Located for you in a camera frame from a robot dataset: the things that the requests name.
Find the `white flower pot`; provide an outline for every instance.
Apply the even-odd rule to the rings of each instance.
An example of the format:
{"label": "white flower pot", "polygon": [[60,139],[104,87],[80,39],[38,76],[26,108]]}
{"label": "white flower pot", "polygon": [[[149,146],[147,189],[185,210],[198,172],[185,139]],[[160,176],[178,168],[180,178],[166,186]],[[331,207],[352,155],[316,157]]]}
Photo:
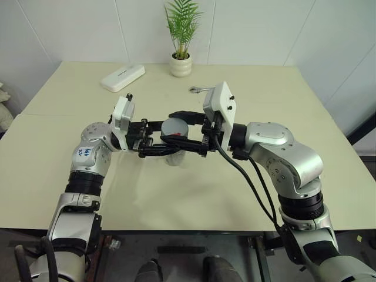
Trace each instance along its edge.
{"label": "white flower pot", "polygon": [[192,57],[189,57],[185,60],[177,60],[173,57],[172,54],[170,59],[170,71],[173,76],[177,76],[178,78],[182,78],[187,76],[192,71]]}

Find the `label sticker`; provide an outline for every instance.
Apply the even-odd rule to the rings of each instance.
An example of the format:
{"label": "label sticker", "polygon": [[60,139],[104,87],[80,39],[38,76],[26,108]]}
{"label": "label sticker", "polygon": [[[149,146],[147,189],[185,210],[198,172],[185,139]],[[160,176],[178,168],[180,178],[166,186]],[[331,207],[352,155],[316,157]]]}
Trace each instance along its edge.
{"label": "label sticker", "polygon": [[92,150],[94,147],[80,147],[77,150],[77,157],[79,162],[84,162],[90,155],[92,154]]}

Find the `table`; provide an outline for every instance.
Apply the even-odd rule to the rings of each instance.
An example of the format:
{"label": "table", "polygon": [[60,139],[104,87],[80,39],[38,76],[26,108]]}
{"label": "table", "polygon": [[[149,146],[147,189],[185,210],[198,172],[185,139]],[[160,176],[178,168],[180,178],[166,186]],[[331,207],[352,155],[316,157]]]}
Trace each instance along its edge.
{"label": "table", "polygon": [[[146,65],[146,74],[120,92],[101,88],[99,81],[119,66],[64,62],[16,117],[0,141],[0,227],[48,228],[80,132],[106,122],[120,95],[134,95],[133,121],[164,120],[177,110],[202,112],[205,94],[188,88],[223,80],[237,101],[235,122],[284,124],[322,157],[324,201],[336,230],[376,227],[375,182],[297,68],[195,65],[190,76],[174,78],[167,65]],[[189,135],[200,140],[200,127],[190,127]],[[240,164],[266,203],[249,163]],[[179,167],[162,157],[114,153],[101,197],[104,230],[273,230],[243,177],[218,153],[187,152]]]}

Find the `potted plant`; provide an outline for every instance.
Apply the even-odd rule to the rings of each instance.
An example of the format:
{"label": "potted plant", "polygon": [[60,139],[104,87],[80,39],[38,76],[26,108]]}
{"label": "potted plant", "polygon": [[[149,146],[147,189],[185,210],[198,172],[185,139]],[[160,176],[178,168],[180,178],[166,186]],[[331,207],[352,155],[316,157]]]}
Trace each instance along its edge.
{"label": "potted plant", "polygon": [[192,71],[192,57],[188,47],[202,13],[197,11],[199,5],[192,0],[173,0],[167,4],[164,7],[167,27],[175,48],[170,59],[170,70],[172,75],[181,78]]}

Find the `white power bank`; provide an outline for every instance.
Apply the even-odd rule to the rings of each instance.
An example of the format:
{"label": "white power bank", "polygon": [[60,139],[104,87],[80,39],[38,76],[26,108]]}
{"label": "white power bank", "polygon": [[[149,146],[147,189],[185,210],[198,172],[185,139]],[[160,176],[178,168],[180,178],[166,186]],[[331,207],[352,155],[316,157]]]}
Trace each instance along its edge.
{"label": "white power bank", "polygon": [[100,84],[111,92],[117,92],[144,73],[145,67],[143,65],[124,66],[103,78]]}

